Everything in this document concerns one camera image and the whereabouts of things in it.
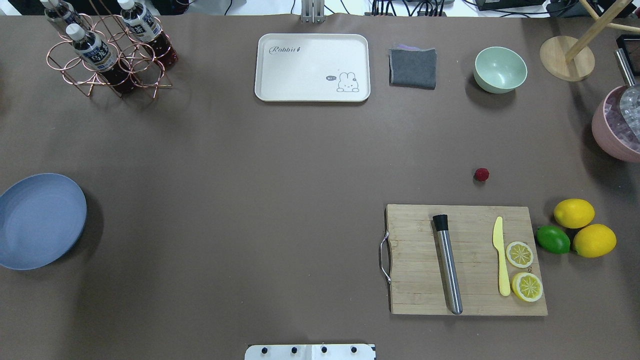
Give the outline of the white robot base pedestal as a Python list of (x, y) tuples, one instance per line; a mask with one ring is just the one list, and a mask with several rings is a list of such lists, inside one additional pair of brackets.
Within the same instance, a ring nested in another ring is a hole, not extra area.
[(375, 360), (374, 344), (256, 344), (247, 348), (245, 360)]

